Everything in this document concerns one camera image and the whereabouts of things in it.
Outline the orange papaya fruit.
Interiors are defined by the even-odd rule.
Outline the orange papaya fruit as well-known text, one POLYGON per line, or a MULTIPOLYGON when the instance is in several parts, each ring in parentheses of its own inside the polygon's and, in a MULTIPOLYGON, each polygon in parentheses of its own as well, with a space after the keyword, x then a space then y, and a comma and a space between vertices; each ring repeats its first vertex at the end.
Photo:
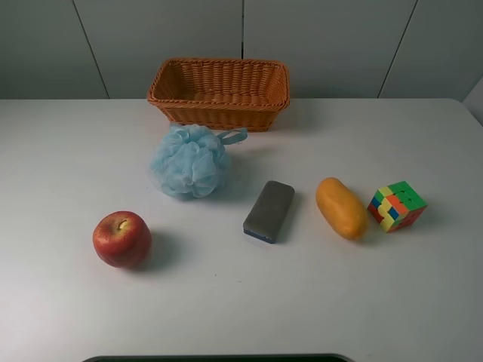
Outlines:
POLYGON ((357 241, 365 236, 368 212, 356 194, 337 178, 323 179, 315 199, 322 216, 340 237, 357 241))

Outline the blue mesh bath pouf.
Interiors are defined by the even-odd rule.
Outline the blue mesh bath pouf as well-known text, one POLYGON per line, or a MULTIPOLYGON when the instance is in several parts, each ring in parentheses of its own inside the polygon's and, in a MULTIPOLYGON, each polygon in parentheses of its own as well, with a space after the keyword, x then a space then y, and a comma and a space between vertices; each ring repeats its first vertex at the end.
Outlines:
POLYGON ((173 124, 150 161, 153 182, 172 198, 207 197, 223 184, 229 172, 231 158, 226 147, 247 137, 245 128, 216 134, 198 124, 173 124))

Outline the grey blue eraser block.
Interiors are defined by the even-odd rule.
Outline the grey blue eraser block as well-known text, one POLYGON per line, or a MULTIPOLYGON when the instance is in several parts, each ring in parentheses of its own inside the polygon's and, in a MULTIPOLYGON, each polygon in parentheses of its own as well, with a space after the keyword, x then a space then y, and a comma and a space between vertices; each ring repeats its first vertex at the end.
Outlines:
POLYGON ((243 231, 268 244, 274 244, 288 215, 295 191, 292 186, 268 181, 243 222, 243 231))

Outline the orange wicker basket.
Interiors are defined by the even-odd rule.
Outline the orange wicker basket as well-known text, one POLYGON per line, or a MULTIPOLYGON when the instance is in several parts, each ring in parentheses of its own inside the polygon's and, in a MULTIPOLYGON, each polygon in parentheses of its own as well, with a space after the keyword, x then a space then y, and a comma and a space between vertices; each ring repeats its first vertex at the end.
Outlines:
POLYGON ((172 123, 264 132, 290 104, 289 73, 274 60, 171 58, 146 98, 172 123))

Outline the red apple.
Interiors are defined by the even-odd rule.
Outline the red apple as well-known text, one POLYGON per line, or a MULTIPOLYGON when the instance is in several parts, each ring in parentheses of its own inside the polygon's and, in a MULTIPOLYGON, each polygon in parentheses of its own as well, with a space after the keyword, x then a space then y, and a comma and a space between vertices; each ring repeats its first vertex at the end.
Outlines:
POLYGON ((100 259, 115 268, 139 266, 152 246, 147 224, 131 211, 116 211, 105 216, 94 229, 92 241, 100 259))

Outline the multicoloured puzzle cube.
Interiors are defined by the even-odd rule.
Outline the multicoloured puzzle cube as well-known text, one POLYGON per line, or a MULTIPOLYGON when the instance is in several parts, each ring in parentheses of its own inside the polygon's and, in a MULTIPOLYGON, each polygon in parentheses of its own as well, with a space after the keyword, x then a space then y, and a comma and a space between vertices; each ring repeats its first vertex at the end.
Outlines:
POLYGON ((368 212, 385 233, 409 227, 427 208, 426 201, 406 181, 376 190, 368 212))

